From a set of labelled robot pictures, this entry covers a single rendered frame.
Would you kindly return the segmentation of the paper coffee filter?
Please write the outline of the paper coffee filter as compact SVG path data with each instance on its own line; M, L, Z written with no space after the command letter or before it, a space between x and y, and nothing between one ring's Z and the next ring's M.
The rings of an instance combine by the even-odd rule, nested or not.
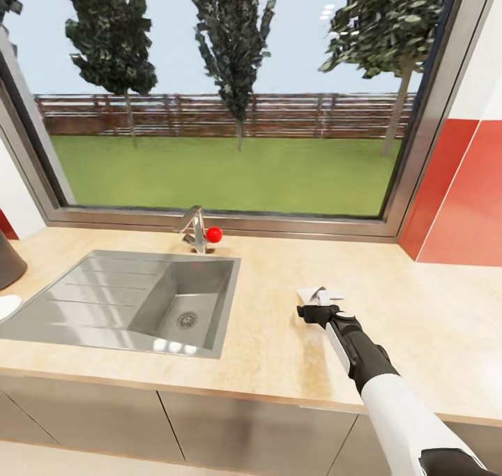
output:
M326 290L325 287L313 287L313 289L297 290L298 295L302 298L305 305L317 305L319 299L317 294L320 290Z

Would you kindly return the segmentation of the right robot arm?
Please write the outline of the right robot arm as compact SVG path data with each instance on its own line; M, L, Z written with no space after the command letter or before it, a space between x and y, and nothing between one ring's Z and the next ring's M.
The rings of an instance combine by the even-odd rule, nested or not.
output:
M356 383L393 476L499 476L424 404L356 316L332 303L346 298L343 291L320 290L317 298L317 305L298 305L298 315L326 331Z

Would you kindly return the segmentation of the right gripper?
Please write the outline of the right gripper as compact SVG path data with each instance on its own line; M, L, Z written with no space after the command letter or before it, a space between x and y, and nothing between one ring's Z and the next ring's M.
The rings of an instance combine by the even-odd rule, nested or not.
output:
M304 321L306 323L318 323L321 327L322 316L326 310L340 310L339 306L333 303L331 303L330 306L323 307L321 305L304 305L304 307L299 307L298 305L296 309L299 316L304 316Z

